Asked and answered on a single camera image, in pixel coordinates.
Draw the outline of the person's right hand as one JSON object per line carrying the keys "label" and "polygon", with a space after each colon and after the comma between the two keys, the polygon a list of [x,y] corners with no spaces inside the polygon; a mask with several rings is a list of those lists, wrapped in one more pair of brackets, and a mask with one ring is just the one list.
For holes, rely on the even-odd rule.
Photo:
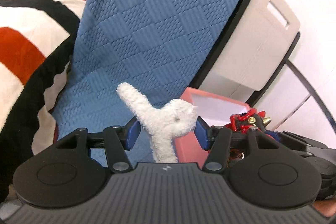
{"label": "person's right hand", "polygon": [[336,213],[336,199],[315,201],[313,207],[325,217],[330,218]]}

